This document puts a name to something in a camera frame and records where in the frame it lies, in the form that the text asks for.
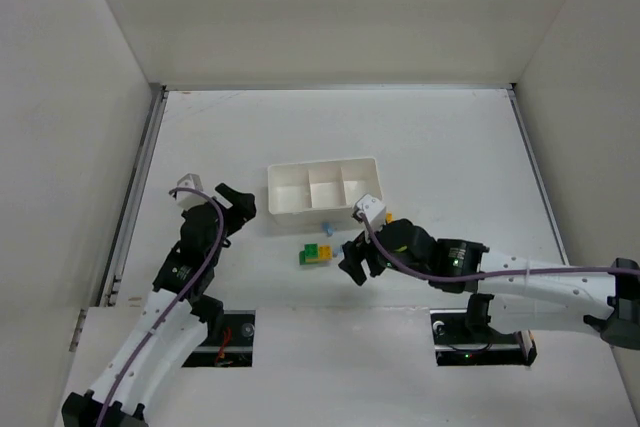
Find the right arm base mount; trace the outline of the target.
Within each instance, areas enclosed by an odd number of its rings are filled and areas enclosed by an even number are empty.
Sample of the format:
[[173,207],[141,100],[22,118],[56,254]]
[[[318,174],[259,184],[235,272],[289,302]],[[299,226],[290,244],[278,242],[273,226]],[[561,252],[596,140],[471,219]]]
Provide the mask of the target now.
[[531,367],[538,351],[530,331],[501,333],[490,326],[491,294],[472,294],[467,306],[431,310],[435,360],[439,367]]

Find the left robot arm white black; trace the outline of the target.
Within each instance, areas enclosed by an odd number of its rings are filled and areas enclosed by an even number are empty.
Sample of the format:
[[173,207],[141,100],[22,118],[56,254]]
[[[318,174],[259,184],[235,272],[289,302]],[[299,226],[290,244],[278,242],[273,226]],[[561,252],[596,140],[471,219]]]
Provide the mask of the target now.
[[145,426],[166,382],[221,327],[223,303],[206,295],[230,238],[257,214],[255,196],[224,183],[209,196],[194,184],[170,194],[179,238],[161,265],[139,319],[100,376],[61,407],[66,426]]

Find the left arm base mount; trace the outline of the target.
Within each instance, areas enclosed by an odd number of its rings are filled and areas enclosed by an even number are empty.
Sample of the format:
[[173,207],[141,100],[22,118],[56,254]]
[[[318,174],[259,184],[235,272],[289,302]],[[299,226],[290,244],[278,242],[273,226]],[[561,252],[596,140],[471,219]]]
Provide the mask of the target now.
[[205,296],[194,313],[207,326],[205,340],[187,357],[184,368],[245,368],[253,364],[255,310],[229,310],[222,301]]

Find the green lego brick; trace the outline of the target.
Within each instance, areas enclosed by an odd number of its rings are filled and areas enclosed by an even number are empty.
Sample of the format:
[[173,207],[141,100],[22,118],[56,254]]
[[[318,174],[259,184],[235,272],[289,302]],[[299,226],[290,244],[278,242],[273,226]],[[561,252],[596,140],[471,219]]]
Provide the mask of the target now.
[[300,265],[319,263],[321,261],[320,246],[317,243],[305,244],[298,254],[298,261]]

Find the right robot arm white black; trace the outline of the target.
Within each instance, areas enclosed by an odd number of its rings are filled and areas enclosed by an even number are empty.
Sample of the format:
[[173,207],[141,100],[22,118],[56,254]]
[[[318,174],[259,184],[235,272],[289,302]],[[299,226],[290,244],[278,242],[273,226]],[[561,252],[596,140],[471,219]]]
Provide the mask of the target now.
[[481,337],[523,330],[577,332],[639,347],[639,265],[565,266],[507,255],[463,239],[436,239],[407,219],[343,247],[340,269],[357,284],[394,270],[442,292],[469,296],[465,324]]

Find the yellow lego brick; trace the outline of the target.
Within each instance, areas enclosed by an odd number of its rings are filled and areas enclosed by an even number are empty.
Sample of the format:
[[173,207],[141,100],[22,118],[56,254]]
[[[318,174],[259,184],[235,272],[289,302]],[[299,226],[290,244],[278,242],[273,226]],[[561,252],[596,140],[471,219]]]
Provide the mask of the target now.
[[318,261],[319,262],[329,262],[333,259],[333,250],[330,245],[319,245],[318,246]]

